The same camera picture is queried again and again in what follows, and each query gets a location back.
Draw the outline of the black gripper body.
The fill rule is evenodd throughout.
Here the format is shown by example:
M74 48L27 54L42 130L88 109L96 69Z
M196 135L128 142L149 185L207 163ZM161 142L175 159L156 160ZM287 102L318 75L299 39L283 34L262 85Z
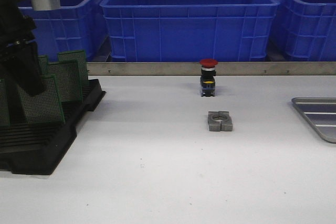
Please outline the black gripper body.
M1 62L23 53L37 57L37 43L32 30L36 25L31 17L22 14L17 3L24 0L1 0Z

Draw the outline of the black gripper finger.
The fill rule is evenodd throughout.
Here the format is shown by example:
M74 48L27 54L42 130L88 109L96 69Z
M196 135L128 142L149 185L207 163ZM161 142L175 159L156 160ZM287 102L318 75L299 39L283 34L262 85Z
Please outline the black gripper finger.
M10 45L3 49L2 69L31 97L44 92L36 42Z

